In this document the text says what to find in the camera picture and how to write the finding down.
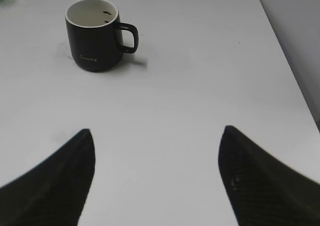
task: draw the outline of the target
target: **mug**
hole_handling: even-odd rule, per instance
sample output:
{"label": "mug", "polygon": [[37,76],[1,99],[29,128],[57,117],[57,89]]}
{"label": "mug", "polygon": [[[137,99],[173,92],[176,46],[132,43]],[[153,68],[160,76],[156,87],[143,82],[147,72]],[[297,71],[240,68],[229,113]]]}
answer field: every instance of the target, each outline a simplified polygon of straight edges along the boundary
{"label": "mug", "polygon": [[[90,72],[102,72],[134,53],[139,36],[135,26],[121,23],[119,10],[106,0],[82,0],[65,11],[66,29],[75,63]],[[134,46],[123,45],[122,30],[133,34]]]}

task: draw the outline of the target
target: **dark pointed object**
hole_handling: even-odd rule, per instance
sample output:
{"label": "dark pointed object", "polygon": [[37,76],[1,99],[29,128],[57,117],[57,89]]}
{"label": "dark pointed object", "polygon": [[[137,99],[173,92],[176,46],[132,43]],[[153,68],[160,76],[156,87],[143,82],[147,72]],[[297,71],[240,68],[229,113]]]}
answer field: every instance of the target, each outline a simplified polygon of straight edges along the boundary
{"label": "dark pointed object", "polygon": [[320,185],[232,126],[222,136],[218,164],[239,226],[320,225]]}
{"label": "dark pointed object", "polygon": [[83,129],[38,166],[0,188],[0,225],[76,226],[95,161],[91,133]]}

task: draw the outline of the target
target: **printed text on mug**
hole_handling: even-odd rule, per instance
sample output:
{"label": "printed text on mug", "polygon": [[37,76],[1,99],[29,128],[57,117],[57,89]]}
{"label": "printed text on mug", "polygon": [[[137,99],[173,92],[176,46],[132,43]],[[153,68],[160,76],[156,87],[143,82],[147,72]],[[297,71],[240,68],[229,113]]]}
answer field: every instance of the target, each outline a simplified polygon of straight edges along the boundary
{"label": "printed text on mug", "polygon": [[96,62],[98,60],[97,58],[88,58],[88,57],[85,57],[83,55],[80,55],[80,58],[82,60],[93,61],[93,62]]}

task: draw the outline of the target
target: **white wall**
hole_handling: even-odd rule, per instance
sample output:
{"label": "white wall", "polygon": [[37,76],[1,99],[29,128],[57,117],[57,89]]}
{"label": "white wall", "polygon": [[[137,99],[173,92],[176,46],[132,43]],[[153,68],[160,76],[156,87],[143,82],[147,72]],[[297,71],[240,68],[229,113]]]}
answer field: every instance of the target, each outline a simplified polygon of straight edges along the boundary
{"label": "white wall", "polygon": [[261,0],[261,3],[310,111],[319,121],[320,0]]}

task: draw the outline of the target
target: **mug handle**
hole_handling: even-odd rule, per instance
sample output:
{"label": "mug handle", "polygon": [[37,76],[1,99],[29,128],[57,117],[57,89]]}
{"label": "mug handle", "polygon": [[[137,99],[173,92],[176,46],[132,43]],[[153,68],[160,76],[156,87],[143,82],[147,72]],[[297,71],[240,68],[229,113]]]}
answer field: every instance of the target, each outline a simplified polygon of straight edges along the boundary
{"label": "mug handle", "polygon": [[138,30],[135,26],[127,24],[127,23],[122,23],[122,22],[116,22],[115,23],[115,29],[117,30],[125,30],[129,31],[133,35],[133,40],[134,40],[134,46],[133,47],[126,47],[126,46],[120,46],[120,50],[123,51],[124,53],[135,53],[138,44],[139,44],[139,35],[138,35]]}

